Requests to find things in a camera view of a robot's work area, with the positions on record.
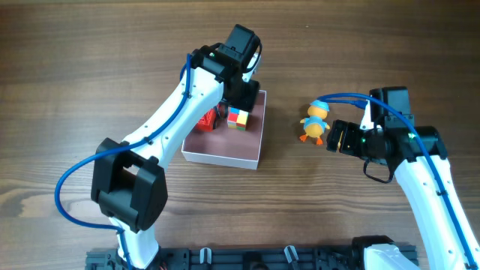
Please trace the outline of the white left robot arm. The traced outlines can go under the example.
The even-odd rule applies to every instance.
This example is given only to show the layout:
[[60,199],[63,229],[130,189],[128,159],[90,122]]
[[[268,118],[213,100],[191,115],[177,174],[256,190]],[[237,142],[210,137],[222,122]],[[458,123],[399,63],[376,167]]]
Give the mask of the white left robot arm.
[[165,172],[197,122],[225,103],[250,111],[260,90],[251,77],[262,47],[203,46],[187,55],[178,86],[142,127],[121,142],[106,138],[96,150],[91,199],[117,232],[110,269],[154,269],[160,245],[154,223],[168,193]]

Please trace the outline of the white box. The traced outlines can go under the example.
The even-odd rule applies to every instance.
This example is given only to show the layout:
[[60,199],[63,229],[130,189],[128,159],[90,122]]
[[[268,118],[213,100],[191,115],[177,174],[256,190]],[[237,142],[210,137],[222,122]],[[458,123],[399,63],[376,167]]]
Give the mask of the white box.
[[245,130],[217,122],[212,132],[192,130],[184,140],[181,153],[186,161],[256,170],[260,161],[267,92],[261,90],[248,117]]

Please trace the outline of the multicolour puzzle cube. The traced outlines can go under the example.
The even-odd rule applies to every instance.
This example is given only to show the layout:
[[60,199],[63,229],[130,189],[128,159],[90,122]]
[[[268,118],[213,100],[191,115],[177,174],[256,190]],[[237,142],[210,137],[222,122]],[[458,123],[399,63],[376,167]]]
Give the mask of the multicolour puzzle cube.
[[229,107],[227,115],[228,128],[245,131],[248,123],[248,117],[249,112]]

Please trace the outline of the yellow duck toy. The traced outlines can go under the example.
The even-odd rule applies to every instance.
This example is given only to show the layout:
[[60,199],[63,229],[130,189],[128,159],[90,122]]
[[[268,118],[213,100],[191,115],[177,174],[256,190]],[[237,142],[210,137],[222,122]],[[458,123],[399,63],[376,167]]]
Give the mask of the yellow duck toy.
[[321,136],[330,129],[330,126],[325,122],[329,113],[329,105],[320,100],[315,100],[310,103],[307,109],[307,118],[303,118],[300,123],[303,124],[304,134],[299,137],[302,142],[305,142],[308,137],[316,140],[316,145],[321,146],[323,140]]

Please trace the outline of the red toy block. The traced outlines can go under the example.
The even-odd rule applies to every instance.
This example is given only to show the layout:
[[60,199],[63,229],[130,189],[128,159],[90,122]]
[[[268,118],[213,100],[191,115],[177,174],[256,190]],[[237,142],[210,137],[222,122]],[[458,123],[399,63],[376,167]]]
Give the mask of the red toy block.
[[217,111],[210,109],[195,125],[197,131],[212,132],[217,121]]

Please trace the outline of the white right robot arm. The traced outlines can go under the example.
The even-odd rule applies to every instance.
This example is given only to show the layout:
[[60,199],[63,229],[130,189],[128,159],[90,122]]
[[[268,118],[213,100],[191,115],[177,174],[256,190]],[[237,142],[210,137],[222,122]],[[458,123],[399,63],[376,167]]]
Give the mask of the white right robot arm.
[[385,165],[412,208],[432,269],[478,269],[479,243],[453,185],[434,127],[372,127],[334,121],[327,149]]

